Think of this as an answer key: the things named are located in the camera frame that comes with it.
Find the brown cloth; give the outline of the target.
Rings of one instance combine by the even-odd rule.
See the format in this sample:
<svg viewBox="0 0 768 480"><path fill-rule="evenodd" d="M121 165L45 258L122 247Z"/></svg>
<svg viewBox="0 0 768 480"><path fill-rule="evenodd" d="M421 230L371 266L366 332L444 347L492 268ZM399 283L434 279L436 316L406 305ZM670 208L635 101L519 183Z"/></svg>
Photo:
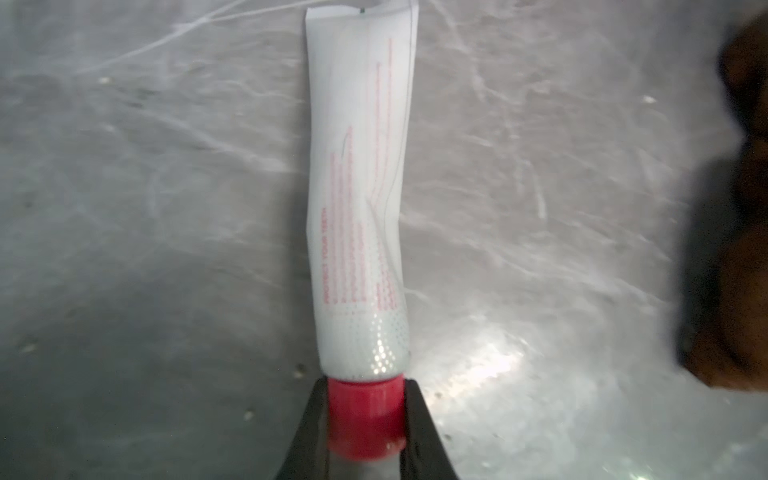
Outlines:
<svg viewBox="0 0 768 480"><path fill-rule="evenodd" d="M718 74L743 134L697 179L679 284L679 364L709 388L767 389L767 11L725 43Z"/></svg>

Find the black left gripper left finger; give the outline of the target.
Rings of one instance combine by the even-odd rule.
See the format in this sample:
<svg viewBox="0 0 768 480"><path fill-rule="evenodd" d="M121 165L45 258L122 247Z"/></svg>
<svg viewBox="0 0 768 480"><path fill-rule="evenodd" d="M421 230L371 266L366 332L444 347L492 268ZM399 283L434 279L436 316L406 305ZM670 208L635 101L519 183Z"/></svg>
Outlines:
<svg viewBox="0 0 768 480"><path fill-rule="evenodd" d="M318 379L275 480L328 480L328 379Z"/></svg>

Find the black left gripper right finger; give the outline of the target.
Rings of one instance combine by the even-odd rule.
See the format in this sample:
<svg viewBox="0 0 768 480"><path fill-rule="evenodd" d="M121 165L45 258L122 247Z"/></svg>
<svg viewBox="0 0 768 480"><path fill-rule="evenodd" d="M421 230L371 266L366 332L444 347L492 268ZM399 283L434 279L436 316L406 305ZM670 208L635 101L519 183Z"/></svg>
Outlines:
<svg viewBox="0 0 768 480"><path fill-rule="evenodd" d="M399 456L402 480L458 480L419 384L405 380L406 446Z"/></svg>

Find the white tube red cap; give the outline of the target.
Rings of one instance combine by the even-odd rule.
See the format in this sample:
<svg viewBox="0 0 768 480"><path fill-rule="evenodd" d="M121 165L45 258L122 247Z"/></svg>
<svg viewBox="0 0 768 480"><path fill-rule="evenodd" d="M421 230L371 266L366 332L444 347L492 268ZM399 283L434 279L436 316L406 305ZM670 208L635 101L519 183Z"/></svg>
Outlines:
<svg viewBox="0 0 768 480"><path fill-rule="evenodd" d="M405 446L410 360L399 215L419 5L305 15L311 145L306 235L330 449L376 461Z"/></svg>

